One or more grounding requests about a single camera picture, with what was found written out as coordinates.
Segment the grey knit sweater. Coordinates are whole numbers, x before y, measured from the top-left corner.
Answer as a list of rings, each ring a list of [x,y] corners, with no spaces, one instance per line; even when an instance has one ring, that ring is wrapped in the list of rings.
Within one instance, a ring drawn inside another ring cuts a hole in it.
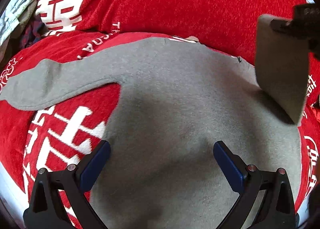
[[[255,63],[194,38],[73,32],[18,52],[2,140],[26,228],[296,228],[310,37],[258,18]]]

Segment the red wedding pillow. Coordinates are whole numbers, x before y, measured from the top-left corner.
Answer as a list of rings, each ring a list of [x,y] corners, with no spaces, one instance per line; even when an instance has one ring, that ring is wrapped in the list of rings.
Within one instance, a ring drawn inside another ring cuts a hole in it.
[[[254,62],[257,19],[289,18],[306,0],[39,0],[51,35],[68,31],[150,32],[194,36],[211,48]]]

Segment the white striped cloth pile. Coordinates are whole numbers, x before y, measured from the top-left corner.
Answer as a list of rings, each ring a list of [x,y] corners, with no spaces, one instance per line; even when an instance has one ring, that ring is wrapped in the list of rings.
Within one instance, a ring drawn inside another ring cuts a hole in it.
[[[34,0],[10,0],[1,15],[1,45],[19,25],[19,17]]]

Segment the red wedding blanket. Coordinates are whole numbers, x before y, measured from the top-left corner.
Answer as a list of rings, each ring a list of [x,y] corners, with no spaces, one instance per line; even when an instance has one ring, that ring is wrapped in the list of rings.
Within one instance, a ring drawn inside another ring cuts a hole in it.
[[[260,169],[284,167],[295,198],[315,180],[317,109],[291,124],[250,63],[195,41],[63,33],[17,53],[1,82],[1,161],[26,194],[39,169],[110,143],[89,194],[109,228],[216,227],[236,200],[218,140]]]

